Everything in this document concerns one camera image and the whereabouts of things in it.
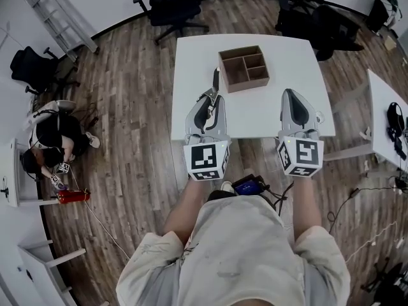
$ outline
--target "shoe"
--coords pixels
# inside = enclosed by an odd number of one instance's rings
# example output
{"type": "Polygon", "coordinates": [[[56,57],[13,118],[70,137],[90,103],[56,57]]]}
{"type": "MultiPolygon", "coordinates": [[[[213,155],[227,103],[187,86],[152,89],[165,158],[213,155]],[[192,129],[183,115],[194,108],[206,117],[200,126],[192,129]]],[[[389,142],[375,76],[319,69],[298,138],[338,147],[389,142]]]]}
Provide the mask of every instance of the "shoe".
{"type": "Polygon", "coordinates": [[[92,146],[94,149],[98,149],[99,146],[101,146],[101,141],[99,140],[98,137],[92,135],[90,132],[86,132],[85,135],[88,136],[89,139],[89,145],[92,146]]]}
{"type": "Polygon", "coordinates": [[[221,185],[221,190],[235,194],[235,190],[232,188],[232,183],[230,181],[224,181],[221,185]]]}

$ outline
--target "headphones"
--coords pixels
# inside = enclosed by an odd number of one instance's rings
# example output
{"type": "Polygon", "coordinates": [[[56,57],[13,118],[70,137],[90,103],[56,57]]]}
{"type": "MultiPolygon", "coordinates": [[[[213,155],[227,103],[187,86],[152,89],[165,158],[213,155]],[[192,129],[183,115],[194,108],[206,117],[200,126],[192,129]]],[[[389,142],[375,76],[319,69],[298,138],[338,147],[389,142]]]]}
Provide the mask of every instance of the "headphones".
{"type": "Polygon", "coordinates": [[[387,111],[387,119],[388,124],[390,125],[387,128],[388,136],[391,141],[395,142],[397,138],[402,135],[405,128],[404,117],[402,116],[402,110],[398,103],[392,102],[390,104],[387,111]]]}
{"type": "Polygon", "coordinates": [[[404,117],[402,115],[401,107],[398,103],[392,102],[387,110],[388,125],[387,133],[391,141],[394,143],[395,152],[401,157],[401,159],[406,160],[407,156],[402,150],[402,142],[399,139],[404,132],[405,123],[404,117]]]}

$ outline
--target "white table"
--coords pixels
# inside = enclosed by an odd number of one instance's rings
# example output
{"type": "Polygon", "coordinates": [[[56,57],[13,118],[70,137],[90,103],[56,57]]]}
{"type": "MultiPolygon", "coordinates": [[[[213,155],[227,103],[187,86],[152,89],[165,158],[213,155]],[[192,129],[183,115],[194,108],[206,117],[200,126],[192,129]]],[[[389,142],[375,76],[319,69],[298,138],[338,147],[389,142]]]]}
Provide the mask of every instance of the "white table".
{"type": "Polygon", "coordinates": [[[217,34],[177,40],[171,114],[171,139],[184,140],[186,117],[198,96],[211,88],[218,52],[259,45],[270,80],[267,86],[228,94],[222,76],[219,91],[225,99],[227,134],[231,138],[276,137],[282,129],[281,97],[294,89],[325,121],[321,136],[335,136],[326,86],[309,41],[257,34],[217,34]]]}
{"type": "Polygon", "coordinates": [[[47,201],[20,199],[20,180],[24,174],[20,164],[20,155],[27,149],[26,145],[18,144],[16,139],[13,139],[7,145],[0,146],[0,187],[3,189],[3,178],[5,178],[9,192],[8,200],[4,198],[3,193],[0,194],[0,198],[4,199],[7,205],[11,207],[58,204],[58,199],[56,198],[47,201]]]}
{"type": "Polygon", "coordinates": [[[39,242],[38,244],[27,247],[18,247],[21,259],[24,263],[25,269],[33,278],[33,284],[42,297],[45,304],[48,306],[70,306],[67,301],[67,294],[71,287],[60,287],[56,281],[51,269],[63,262],[67,262],[79,255],[86,253],[85,249],[72,252],[63,257],[53,259],[52,261],[42,261],[30,251],[51,244],[52,240],[39,242]]]}
{"type": "MultiPolygon", "coordinates": [[[[395,152],[394,143],[390,140],[386,132],[386,128],[388,127],[386,112],[392,102],[397,102],[401,107],[404,122],[406,122],[406,117],[408,116],[408,104],[375,73],[371,70],[368,70],[367,73],[368,81],[362,84],[359,88],[349,92],[342,101],[338,102],[333,107],[333,113],[343,110],[348,103],[362,96],[364,92],[369,91],[371,98],[371,141],[364,145],[326,154],[324,155],[324,160],[333,161],[376,153],[404,170],[407,168],[408,158],[403,161],[395,152]]],[[[405,154],[408,155],[407,145],[404,142],[404,138],[402,136],[400,138],[402,141],[402,148],[405,154]]]]}

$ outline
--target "desk leg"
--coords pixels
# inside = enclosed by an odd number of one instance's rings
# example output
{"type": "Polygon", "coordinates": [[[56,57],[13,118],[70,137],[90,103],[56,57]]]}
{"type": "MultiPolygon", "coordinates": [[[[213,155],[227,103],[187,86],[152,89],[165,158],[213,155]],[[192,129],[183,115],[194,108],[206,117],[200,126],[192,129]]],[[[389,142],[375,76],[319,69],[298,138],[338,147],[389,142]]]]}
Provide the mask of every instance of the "desk leg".
{"type": "Polygon", "coordinates": [[[60,258],[55,258],[52,261],[48,261],[46,264],[47,264],[47,266],[49,268],[52,268],[53,266],[60,265],[61,263],[67,262],[67,261],[69,261],[69,260],[71,260],[73,258],[76,258],[77,256],[85,254],[85,253],[86,253],[86,250],[83,248],[83,249],[80,249],[78,251],[69,253],[68,255],[62,256],[60,258]]]}
{"type": "Polygon", "coordinates": [[[371,142],[365,145],[352,147],[351,149],[340,150],[338,152],[333,152],[329,154],[325,154],[323,156],[323,161],[334,161],[334,160],[341,160],[341,159],[348,159],[350,157],[356,156],[364,156],[366,154],[373,153],[371,149],[371,142]]]}
{"type": "Polygon", "coordinates": [[[47,245],[52,244],[52,243],[53,243],[52,240],[45,240],[43,242],[38,242],[36,244],[31,244],[31,245],[28,245],[28,246],[22,246],[22,248],[24,248],[25,250],[28,250],[28,249],[34,249],[34,248],[38,248],[38,247],[47,246],[47,245]]]}
{"type": "Polygon", "coordinates": [[[362,83],[357,89],[354,89],[348,92],[342,100],[337,102],[335,105],[332,106],[331,112],[335,114],[341,110],[343,110],[350,102],[358,99],[361,95],[364,94],[365,90],[368,89],[368,83],[362,83]]]}
{"type": "Polygon", "coordinates": [[[367,178],[390,178],[390,177],[399,177],[399,171],[368,171],[366,172],[367,178]]]}
{"type": "Polygon", "coordinates": [[[20,206],[22,207],[39,207],[41,205],[51,205],[58,204],[58,199],[53,198],[51,200],[32,200],[32,201],[20,201],[20,206]]]}
{"type": "Polygon", "coordinates": [[[68,293],[70,290],[72,290],[72,287],[71,287],[71,286],[68,286],[68,287],[66,287],[65,289],[61,290],[61,292],[62,292],[62,294],[64,295],[64,294],[68,293]]]}

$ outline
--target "chair armrest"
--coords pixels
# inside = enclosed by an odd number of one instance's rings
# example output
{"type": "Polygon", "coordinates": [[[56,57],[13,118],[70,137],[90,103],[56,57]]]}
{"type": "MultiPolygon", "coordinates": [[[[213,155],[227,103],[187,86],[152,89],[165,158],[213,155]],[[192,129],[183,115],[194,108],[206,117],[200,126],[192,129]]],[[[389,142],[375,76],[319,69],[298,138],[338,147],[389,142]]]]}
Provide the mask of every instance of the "chair armrest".
{"type": "Polygon", "coordinates": [[[279,6],[281,10],[290,10],[289,0],[279,0],[279,6]]]}
{"type": "Polygon", "coordinates": [[[149,11],[147,10],[145,3],[143,2],[143,0],[133,0],[133,3],[138,3],[140,4],[140,6],[142,7],[143,11],[147,14],[149,14],[149,11]]]}
{"type": "Polygon", "coordinates": [[[44,50],[44,54],[48,54],[48,55],[49,55],[50,57],[52,57],[53,59],[58,60],[57,56],[56,56],[55,54],[53,54],[53,53],[50,51],[50,47],[48,47],[48,48],[46,48],[46,49],[44,50]]]}

